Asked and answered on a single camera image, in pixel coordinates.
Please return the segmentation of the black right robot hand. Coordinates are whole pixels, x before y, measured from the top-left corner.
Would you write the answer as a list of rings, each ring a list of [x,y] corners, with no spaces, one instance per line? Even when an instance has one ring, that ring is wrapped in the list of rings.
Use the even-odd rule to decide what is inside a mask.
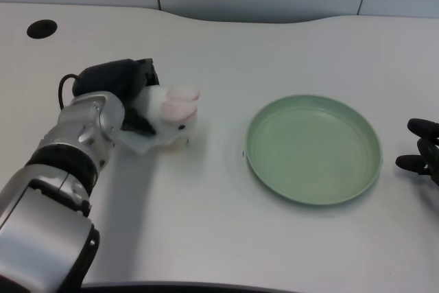
[[[419,137],[419,154],[398,156],[395,164],[420,176],[429,176],[438,185],[438,123],[412,118],[408,121],[407,128]]]

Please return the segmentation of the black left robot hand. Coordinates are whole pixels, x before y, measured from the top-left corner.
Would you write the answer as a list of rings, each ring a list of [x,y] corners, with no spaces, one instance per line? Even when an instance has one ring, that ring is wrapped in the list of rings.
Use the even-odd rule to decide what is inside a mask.
[[[158,76],[151,58],[116,60],[89,67],[73,83],[74,96],[96,91],[108,91],[117,96],[125,108],[121,129],[145,137],[156,135],[153,126],[134,108],[134,100],[143,88],[158,85]]]

